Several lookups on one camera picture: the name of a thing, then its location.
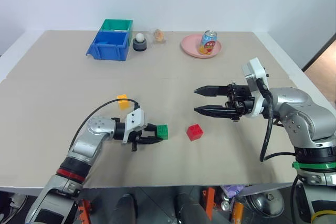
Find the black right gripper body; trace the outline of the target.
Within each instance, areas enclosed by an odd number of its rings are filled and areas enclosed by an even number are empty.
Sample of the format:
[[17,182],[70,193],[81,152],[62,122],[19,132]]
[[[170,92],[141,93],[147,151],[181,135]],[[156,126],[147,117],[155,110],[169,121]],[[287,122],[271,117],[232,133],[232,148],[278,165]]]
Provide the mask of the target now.
[[230,109],[235,109],[235,115],[230,116],[230,119],[238,122],[239,119],[246,114],[250,114],[253,110],[255,97],[247,85],[237,85],[235,83],[227,86],[228,101],[225,106]]

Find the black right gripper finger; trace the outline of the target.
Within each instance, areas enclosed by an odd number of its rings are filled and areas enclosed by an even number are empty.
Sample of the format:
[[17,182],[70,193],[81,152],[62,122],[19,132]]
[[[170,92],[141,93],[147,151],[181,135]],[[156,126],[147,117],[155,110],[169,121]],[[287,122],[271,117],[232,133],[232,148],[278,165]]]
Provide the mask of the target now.
[[205,97],[227,96],[228,86],[203,86],[195,89],[194,93]]
[[233,118],[234,109],[226,108],[221,105],[205,105],[194,108],[194,111],[213,118]]

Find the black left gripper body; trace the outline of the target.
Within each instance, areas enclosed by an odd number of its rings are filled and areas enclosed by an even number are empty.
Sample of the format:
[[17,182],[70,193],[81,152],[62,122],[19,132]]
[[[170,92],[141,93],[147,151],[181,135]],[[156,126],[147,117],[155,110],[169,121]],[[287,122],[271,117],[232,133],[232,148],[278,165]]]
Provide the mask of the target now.
[[138,149],[138,143],[149,144],[149,139],[147,137],[142,137],[142,130],[133,130],[129,133],[128,142],[132,144],[132,151],[136,152]]

